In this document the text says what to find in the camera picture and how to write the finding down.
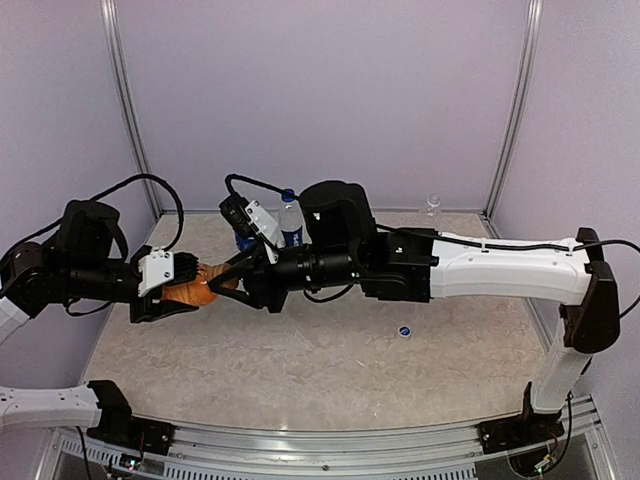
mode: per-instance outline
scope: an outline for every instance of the orange object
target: orange object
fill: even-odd
[[[221,265],[205,265],[200,264],[198,268],[198,276],[195,280],[181,285],[164,287],[162,289],[161,300],[173,300],[175,302],[193,305],[194,307],[203,307],[213,302],[218,295],[212,293],[207,286],[207,282],[214,277],[226,272],[231,265],[223,263]],[[238,287],[238,279],[234,278],[222,284],[225,288],[235,289]]]

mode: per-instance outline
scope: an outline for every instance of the black cable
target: black cable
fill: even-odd
[[[73,305],[74,303],[77,303],[78,301],[79,300],[73,300],[68,305],[65,305],[64,311],[67,312],[67,315],[69,315],[70,317],[86,317],[87,315],[91,315],[93,313],[101,312],[102,310],[105,310],[105,309],[109,308],[111,305],[113,305],[113,302],[105,302],[102,305],[100,305],[99,307],[94,308],[93,310],[89,310],[88,312],[72,312],[70,310],[71,305]]]
[[[335,295],[331,295],[330,297],[325,297],[325,298],[315,298],[306,290],[304,290],[302,293],[304,295],[304,298],[306,298],[307,300],[309,300],[309,301],[311,301],[313,303],[328,303],[328,302],[332,302],[334,300],[337,300],[340,297],[344,297],[347,293],[349,293],[349,290],[351,290],[352,288],[353,288],[353,284],[347,285],[345,288],[340,290]]]
[[[153,175],[151,173],[139,173],[137,175],[132,175],[131,177],[123,180],[122,182],[117,183],[113,187],[108,188],[107,190],[94,195],[89,200],[92,200],[92,201],[100,200],[101,198],[104,198],[107,195],[111,195],[113,192],[120,190],[121,188],[126,187],[130,183],[133,183],[137,180],[151,180],[153,182],[156,182],[158,185],[164,188],[169,193],[169,195],[171,195],[171,198],[173,198],[173,201],[175,202],[176,211],[178,212],[178,231],[176,232],[176,235],[174,239],[171,241],[171,243],[166,247],[164,247],[165,250],[171,250],[171,248],[173,248],[175,244],[178,243],[178,240],[182,235],[182,230],[184,228],[184,208],[182,207],[182,201],[180,200],[178,193],[175,191],[175,189],[171,185],[169,185],[169,183],[166,180],[160,177],[157,177],[156,175]],[[61,223],[62,223],[62,218],[57,219],[55,222],[47,225],[44,228],[41,228],[37,232],[32,233],[31,235],[24,237],[22,240],[17,241],[11,246],[11,248],[7,250],[7,252],[11,252],[18,245],[28,242],[32,238],[39,237],[40,235],[43,235],[49,232],[50,230],[53,230],[54,228],[59,226]]]
[[[84,433],[82,433],[82,429],[80,427],[76,427],[78,433],[80,434],[80,443],[82,444],[82,456],[84,457],[84,468],[87,471],[87,478],[89,480],[93,480],[91,476],[91,466],[89,465],[89,456],[87,455],[87,444],[84,441]]]
[[[167,182],[163,178],[153,175],[152,173],[138,173],[136,175],[130,176],[120,183],[115,184],[113,187],[108,188],[105,191],[98,193],[97,195],[94,195],[89,200],[100,200],[101,198],[111,195],[113,192],[120,190],[130,183],[136,182],[138,180],[151,180],[152,182],[156,182],[167,191],[167,193],[171,196],[173,202],[175,203],[176,211],[178,212],[178,231],[176,232],[173,240],[169,243],[169,245],[164,247],[164,250],[171,250],[176,245],[176,243],[178,243],[178,240],[180,240],[182,230],[184,229],[184,208],[182,206],[182,200],[180,200],[178,192],[176,192],[175,189],[171,185],[169,185],[169,182]]]
[[[607,245],[623,245],[625,247],[629,247],[634,249],[636,252],[640,253],[640,246],[636,245],[629,240],[621,240],[621,239],[612,239],[612,240],[601,240],[599,242],[587,243],[584,245],[577,246],[574,250],[585,250],[591,247],[605,247]],[[640,295],[636,297],[636,299],[629,305],[621,314],[620,319],[626,317],[634,308],[636,308],[640,304]]]
[[[546,475],[550,471],[554,470],[560,462],[564,459],[564,456],[567,454],[567,450],[569,450],[569,442],[571,441],[571,431],[573,430],[573,411],[571,410],[571,399],[573,395],[571,392],[567,394],[567,410],[569,411],[569,427],[567,428],[567,439],[564,441],[564,447],[562,448],[562,453],[560,456],[553,462],[549,468],[542,472],[543,475]]]
[[[453,244],[456,244],[456,245],[464,245],[464,246],[475,247],[475,248],[483,248],[484,247],[486,249],[493,249],[493,250],[508,250],[508,251],[520,251],[520,252],[526,252],[526,251],[530,251],[530,250],[557,250],[557,251],[560,251],[560,252],[570,252],[570,251],[572,251],[571,248],[569,248],[569,247],[567,247],[565,245],[555,245],[553,243],[537,243],[537,244],[532,244],[532,245],[499,245],[499,244],[492,244],[492,243],[482,244],[480,242],[474,242],[474,241],[471,241],[471,240],[463,240],[463,239],[460,239],[460,238],[443,237],[442,235],[438,235],[438,234],[429,234],[429,233],[412,232],[412,231],[409,231],[409,230],[401,230],[399,228],[388,227],[386,225],[380,225],[378,223],[376,224],[376,227],[379,228],[380,230],[386,230],[388,232],[399,233],[401,235],[408,235],[408,236],[421,237],[421,238],[429,238],[431,240],[435,240],[435,241],[439,241],[439,242],[453,243]],[[577,245],[575,248],[573,248],[573,251],[577,252],[577,251],[580,251],[580,250],[588,250],[589,248],[604,247],[604,246],[607,246],[607,245],[623,245],[623,246],[632,248],[633,250],[635,250],[636,252],[638,252],[640,254],[640,246],[636,245],[633,242],[630,242],[629,240],[622,240],[622,239],[601,240],[601,241],[593,242],[593,243],[585,243],[583,245]],[[639,304],[640,304],[640,295],[638,295],[636,297],[636,299],[631,303],[631,305],[629,305],[629,307],[627,307],[620,314],[620,319],[622,319],[625,316],[627,316]]]
[[[560,454],[560,456],[557,459],[553,460],[553,464],[546,470],[542,470],[542,472],[533,472],[531,475],[516,472],[513,468],[513,465],[511,464],[510,458],[507,456],[507,462],[509,462],[509,466],[511,467],[511,470],[516,475],[522,478],[541,478],[541,476],[544,476],[547,473],[551,472],[552,470],[555,470],[558,467],[558,465],[560,465],[560,462],[562,462],[565,455],[567,454],[567,450],[569,449],[569,442],[571,441],[571,432],[573,430],[573,411],[571,408],[572,398],[573,398],[573,395],[571,394],[571,392],[569,392],[567,394],[567,410],[569,413],[569,427],[567,428],[567,439],[564,441],[564,446],[562,447],[562,453]]]
[[[236,189],[233,188],[232,184],[234,180],[237,180],[238,182],[248,183],[250,185],[255,185],[256,187],[264,188],[266,190],[271,190],[272,192],[279,193],[280,195],[287,195],[294,200],[300,200],[300,197],[298,197],[298,195],[296,195],[295,193],[287,192],[284,188],[278,188],[275,185],[261,182],[260,180],[256,180],[255,178],[245,177],[244,175],[238,175],[237,173],[231,173],[224,179],[224,183],[227,186],[227,190],[229,191],[229,193],[236,193]]]
[[[402,230],[400,228],[388,227],[386,225],[381,225],[376,223],[376,228],[380,230],[385,230],[387,232],[399,233],[400,235],[408,235],[411,237],[421,237],[421,238],[429,238],[431,240],[437,240],[439,242],[445,243],[453,243],[455,245],[463,245],[466,247],[474,247],[474,248],[486,248],[493,250],[508,250],[511,252],[527,252],[530,250],[558,250],[560,252],[569,252],[571,249],[564,245],[556,245],[553,243],[533,243],[531,245],[500,245],[496,243],[480,243],[474,242],[472,240],[464,240],[462,238],[454,238],[454,237],[443,237],[442,235],[438,235],[437,233],[420,233],[420,232],[412,232],[410,230]],[[581,247],[590,248],[592,244],[581,245]]]

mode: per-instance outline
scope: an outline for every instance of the blue bottle cap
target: blue bottle cap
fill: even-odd
[[[293,188],[285,188],[284,191],[290,193],[291,195],[295,195],[296,194],[296,192],[293,191]],[[287,195],[286,193],[282,194],[282,201],[283,202],[291,203],[294,200],[295,200],[295,198],[293,198],[292,196]]]

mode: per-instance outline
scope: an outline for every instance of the purple wall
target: purple wall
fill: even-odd
[[[0,2],[0,252],[135,173],[106,49],[100,4]],[[152,227],[139,185],[111,198],[131,248]],[[48,307],[0,347],[0,385],[75,384],[105,313]],[[0,435],[0,478],[32,478],[45,431]]]
[[[640,241],[640,6],[546,2],[515,159],[497,212],[504,236],[557,238],[592,226]],[[610,247],[623,308],[640,257]],[[544,308],[555,323],[553,309]],[[640,310],[584,379],[624,479],[640,478]]]
[[[436,191],[445,208],[483,208],[526,9],[511,0],[118,3],[151,168],[189,209],[217,208],[230,172],[294,188],[358,181],[378,207],[418,208]]]

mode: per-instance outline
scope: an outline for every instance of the marble-patterned surface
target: marble-patterned surface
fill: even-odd
[[[417,224],[411,213],[376,218]],[[175,216],[163,217],[151,244],[167,242],[175,228]],[[486,235],[475,215],[445,215],[441,229]],[[234,254],[233,235],[219,215],[190,215],[174,250],[220,263]],[[409,340],[397,336],[401,325],[413,329]],[[292,293],[279,315],[220,298],[142,325],[131,325],[119,305],[85,379],[114,380],[135,413],[173,421],[373,429],[517,411],[542,359],[519,299],[387,303],[354,289],[324,305]]]

